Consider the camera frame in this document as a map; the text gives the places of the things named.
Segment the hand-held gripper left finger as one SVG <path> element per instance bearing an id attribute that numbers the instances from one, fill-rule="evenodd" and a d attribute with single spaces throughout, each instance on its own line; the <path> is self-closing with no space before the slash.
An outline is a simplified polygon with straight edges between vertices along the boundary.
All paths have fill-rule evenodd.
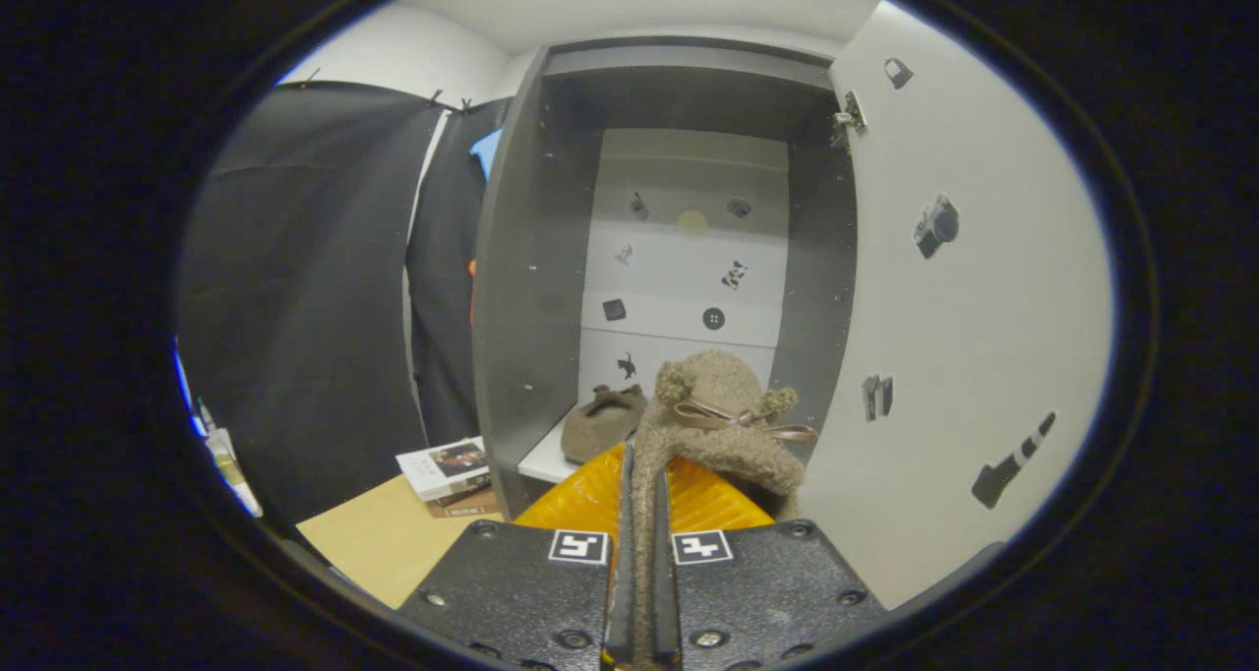
<path id="1" fill-rule="evenodd" d="M 515 521 L 470 522 L 397 612 L 472 665 L 611 668 L 632 647 L 632 465 L 614 446 Z"/>

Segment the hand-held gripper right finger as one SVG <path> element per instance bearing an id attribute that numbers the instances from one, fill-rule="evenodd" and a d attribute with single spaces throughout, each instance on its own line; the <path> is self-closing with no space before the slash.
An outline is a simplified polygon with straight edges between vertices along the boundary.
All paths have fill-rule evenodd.
<path id="1" fill-rule="evenodd" d="M 888 616 L 810 519 L 674 533 L 669 475 L 655 496 L 653 658 L 665 668 L 776 668 Z"/>

